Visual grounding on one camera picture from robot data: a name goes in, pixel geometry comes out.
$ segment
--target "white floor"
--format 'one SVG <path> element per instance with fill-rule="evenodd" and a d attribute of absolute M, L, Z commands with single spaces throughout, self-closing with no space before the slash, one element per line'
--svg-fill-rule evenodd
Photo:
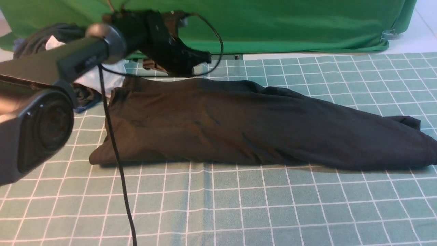
<path fill-rule="evenodd" d="M 417 0 L 416 9 L 408 30 L 390 41 L 390 48 L 383 53 L 437 52 L 437 0 Z M 9 25 L 0 11 L 0 36 L 10 32 Z M 244 55 L 245 60 L 280 59 L 330 54 L 274 53 Z M 0 62 L 12 59 L 12 52 L 0 49 Z"/>

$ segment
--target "metal clip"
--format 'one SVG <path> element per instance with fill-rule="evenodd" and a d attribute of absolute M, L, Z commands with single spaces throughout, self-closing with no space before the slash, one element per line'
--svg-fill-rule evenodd
<path fill-rule="evenodd" d="M 381 39 L 379 42 L 388 42 L 390 39 L 396 38 L 396 30 L 385 30 L 382 32 Z"/>

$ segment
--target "dark clothing pile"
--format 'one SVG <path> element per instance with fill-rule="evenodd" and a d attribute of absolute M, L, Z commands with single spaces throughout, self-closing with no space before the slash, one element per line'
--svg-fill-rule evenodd
<path fill-rule="evenodd" d="M 17 39 L 15 41 L 14 59 L 45 51 L 45 45 L 51 36 L 54 36 L 60 42 L 69 43 L 85 37 L 85 31 L 76 24 L 56 23 L 48 26 L 38 30 L 27 39 Z M 82 113 L 101 100 L 101 94 L 98 91 L 81 84 L 73 84 L 73 89 L 79 103 L 79 107 L 75 109 L 76 113 Z"/>

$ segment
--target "white cloth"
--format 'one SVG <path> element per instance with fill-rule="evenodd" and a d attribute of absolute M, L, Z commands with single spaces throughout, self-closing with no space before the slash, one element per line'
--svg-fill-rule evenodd
<path fill-rule="evenodd" d="M 65 45 L 65 43 L 58 41 L 54 36 L 51 36 L 47 43 L 45 44 L 45 49 L 54 49 L 59 46 Z M 115 64 L 103 64 L 103 66 L 107 69 L 110 69 L 114 72 L 119 72 L 122 74 L 126 73 L 125 64 L 127 63 L 126 60 L 121 60 Z M 111 91 L 116 87 L 121 87 L 123 85 L 123 81 L 125 80 L 124 76 L 117 75 L 117 74 L 111 74 L 106 71 L 103 71 L 103 78 L 104 78 L 104 84 L 105 84 L 105 92 L 106 97 L 111 97 Z M 101 93 L 101 86 L 100 86 L 100 76 L 99 76 L 99 69 L 97 67 L 90 70 L 88 73 L 82 75 L 80 78 L 78 78 L 75 83 L 81 84 L 85 87 L 94 89 L 96 91 L 99 91 Z"/>

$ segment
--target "black cloth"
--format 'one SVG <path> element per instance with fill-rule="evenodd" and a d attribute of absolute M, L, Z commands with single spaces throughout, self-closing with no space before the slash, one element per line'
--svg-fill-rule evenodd
<path fill-rule="evenodd" d="M 435 165 L 437 142 L 409 116 L 382 117 L 251 81 L 127 77 L 110 117 L 123 162 L 301 164 L 340 169 Z M 91 164 L 115 163 L 109 136 Z"/>
<path fill-rule="evenodd" d="M 51 36 L 69 43 L 85 37 L 85 31 L 76 24 L 56 23 L 40 29 L 25 39 L 14 51 L 14 59 L 45 51 L 45 44 Z"/>
<path fill-rule="evenodd" d="M 73 83 L 73 90 L 76 93 L 78 103 L 78 107 L 74 109 L 74 112 L 76 113 L 82 113 L 96 105 L 102 99 L 102 94 L 98 91 L 81 84 Z"/>

